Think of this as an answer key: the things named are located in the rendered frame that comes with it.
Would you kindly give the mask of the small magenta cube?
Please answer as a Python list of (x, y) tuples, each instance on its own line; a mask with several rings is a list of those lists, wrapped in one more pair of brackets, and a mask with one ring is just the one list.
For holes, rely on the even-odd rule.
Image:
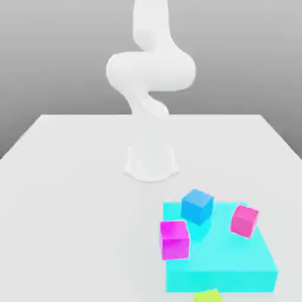
[(191, 238), (186, 221), (160, 223), (160, 251), (163, 260), (181, 260), (189, 257)]

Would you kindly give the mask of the small blue cube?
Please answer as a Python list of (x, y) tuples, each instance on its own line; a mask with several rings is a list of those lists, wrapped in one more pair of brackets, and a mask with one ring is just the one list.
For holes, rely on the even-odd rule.
[(212, 215), (213, 207), (212, 195), (193, 189), (182, 198), (181, 217), (201, 226)]

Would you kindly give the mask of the small pink cube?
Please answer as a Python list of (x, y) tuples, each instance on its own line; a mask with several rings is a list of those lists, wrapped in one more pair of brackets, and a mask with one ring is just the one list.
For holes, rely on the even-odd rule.
[(230, 231), (250, 239), (257, 224), (259, 211), (239, 204), (232, 214)]

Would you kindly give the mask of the small yellow-green cube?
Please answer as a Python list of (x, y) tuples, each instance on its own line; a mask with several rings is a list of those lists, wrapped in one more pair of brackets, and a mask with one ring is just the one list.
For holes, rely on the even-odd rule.
[(219, 291), (217, 289), (212, 289), (195, 293), (193, 302), (223, 302), (223, 300)]

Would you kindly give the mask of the large cyan box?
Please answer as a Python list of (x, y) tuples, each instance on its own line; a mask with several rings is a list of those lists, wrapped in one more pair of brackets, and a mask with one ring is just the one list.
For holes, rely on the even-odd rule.
[(211, 217), (201, 226), (188, 222), (189, 257), (166, 261), (168, 293), (269, 293), (278, 268), (258, 228), (250, 239), (230, 231), (238, 203), (215, 202)]

